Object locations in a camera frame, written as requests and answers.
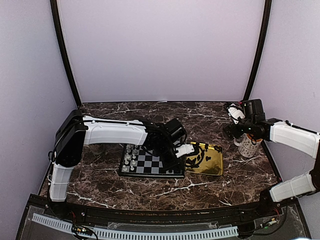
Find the gold metal tray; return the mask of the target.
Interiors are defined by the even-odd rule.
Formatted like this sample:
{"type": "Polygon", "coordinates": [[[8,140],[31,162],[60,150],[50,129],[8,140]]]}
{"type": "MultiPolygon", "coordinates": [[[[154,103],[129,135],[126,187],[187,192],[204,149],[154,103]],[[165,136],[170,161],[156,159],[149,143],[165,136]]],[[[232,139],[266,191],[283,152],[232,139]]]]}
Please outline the gold metal tray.
{"type": "Polygon", "coordinates": [[[191,142],[194,152],[186,155],[184,169],[188,173],[222,176],[223,148],[220,145],[191,142]]]}

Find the black white chess board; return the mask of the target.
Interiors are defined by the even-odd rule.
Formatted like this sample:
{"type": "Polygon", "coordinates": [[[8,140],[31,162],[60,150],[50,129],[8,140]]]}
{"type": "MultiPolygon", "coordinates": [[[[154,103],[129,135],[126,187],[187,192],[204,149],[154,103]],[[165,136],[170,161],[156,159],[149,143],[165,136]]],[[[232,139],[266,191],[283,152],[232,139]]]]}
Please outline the black white chess board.
{"type": "Polygon", "coordinates": [[[119,164],[118,175],[122,177],[183,179],[185,171],[181,166],[165,170],[158,156],[144,151],[141,146],[125,144],[119,164]]]}

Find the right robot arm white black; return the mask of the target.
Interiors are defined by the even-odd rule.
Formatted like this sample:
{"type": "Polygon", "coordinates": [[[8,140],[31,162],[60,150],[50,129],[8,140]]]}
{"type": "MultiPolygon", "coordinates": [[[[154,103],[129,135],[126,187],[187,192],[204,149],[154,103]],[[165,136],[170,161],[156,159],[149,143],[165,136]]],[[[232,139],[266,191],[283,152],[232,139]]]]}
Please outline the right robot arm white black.
{"type": "Polygon", "coordinates": [[[281,171],[285,167],[299,167],[298,159],[314,160],[308,170],[292,170],[281,182],[263,190],[260,202],[255,205],[255,213],[266,217],[275,208],[275,203],[284,200],[316,194],[320,191],[320,133],[309,130],[288,120],[266,118],[260,99],[226,103],[225,110],[232,122],[223,131],[231,139],[249,137],[256,145],[258,140],[269,143],[274,157],[282,162],[276,166],[281,171]]]}

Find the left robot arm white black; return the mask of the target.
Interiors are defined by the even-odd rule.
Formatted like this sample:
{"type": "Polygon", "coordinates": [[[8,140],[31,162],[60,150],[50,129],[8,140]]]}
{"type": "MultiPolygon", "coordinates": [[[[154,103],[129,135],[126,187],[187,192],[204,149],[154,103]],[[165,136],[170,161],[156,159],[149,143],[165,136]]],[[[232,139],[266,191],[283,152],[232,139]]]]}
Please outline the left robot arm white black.
{"type": "Polygon", "coordinates": [[[67,188],[75,166],[82,159],[85,145],[130,144],[156,153],[166,170],[180,164],[180,157],[194,152],[192,144],[178,143],[187,132],[176,119],[167,123],[150,120],[113,120],[83,115],[73,110],[55,135],[48,159],[53,165],[48,197],[51,210],[60,218],[71,213],[65,203],[67,188]]]}

